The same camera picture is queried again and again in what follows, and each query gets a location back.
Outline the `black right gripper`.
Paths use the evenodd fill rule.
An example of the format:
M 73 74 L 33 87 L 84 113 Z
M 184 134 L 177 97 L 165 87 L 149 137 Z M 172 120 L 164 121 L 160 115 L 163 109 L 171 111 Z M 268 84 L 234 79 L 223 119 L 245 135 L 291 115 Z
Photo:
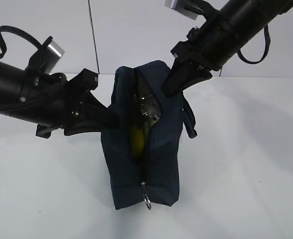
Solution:
M 236 54 L 235 28 L 226 20 L 208 20 L 191 29 L 187 40 L 178 42 L 171 53 L 175 61 L 161 87 L 168 98 L 212 78 L 209 71 L 198 70 L 187 60 L 218 71 Z

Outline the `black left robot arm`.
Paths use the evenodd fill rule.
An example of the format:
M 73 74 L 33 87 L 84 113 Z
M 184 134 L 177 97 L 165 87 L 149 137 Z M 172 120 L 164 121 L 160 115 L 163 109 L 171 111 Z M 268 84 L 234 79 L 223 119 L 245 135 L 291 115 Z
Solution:
M 97 73 L 84 68 L 68 80 L 64 73 L 49 74 L 47 60 L 35 53 L 24 70 L 0 61 L 0 115 L 36 124 L 35 135 L 46 139 L 57 129 L 72 136 L 120 125 L 92 94 Z

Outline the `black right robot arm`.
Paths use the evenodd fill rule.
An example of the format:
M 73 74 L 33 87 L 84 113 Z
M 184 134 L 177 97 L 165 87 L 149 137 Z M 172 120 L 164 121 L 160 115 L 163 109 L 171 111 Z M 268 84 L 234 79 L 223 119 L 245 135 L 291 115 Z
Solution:
M 174 64 L 161 87 L 171 97 L 211 79 L 211 71 L 221 70 L 235 54 L 245 63 L 255 64 L 242 55 L 241 49 L 261 30 L 265 59 L 271 43 L 268 24 L 293 8 L 293 0 L 229 0 L 221 9 L 206 0 L 167 0 L 165 6 L 193 20 L 199 15 L 206 19 L 171 50 Z

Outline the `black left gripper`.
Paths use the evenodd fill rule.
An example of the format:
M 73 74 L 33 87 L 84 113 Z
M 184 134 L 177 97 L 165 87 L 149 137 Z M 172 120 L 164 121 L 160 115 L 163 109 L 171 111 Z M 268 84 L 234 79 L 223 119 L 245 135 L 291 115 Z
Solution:
M 37 125 L 37 137 L 50 137 L 57 129 L 65 136 L 118 128 L 119 117 L 91 93 L 98 87 L 98 74 L 83 69 L 71 80 L 63 73 L 37 76 L 24 83 L 20 97 L 26 101 L 19 119 Z

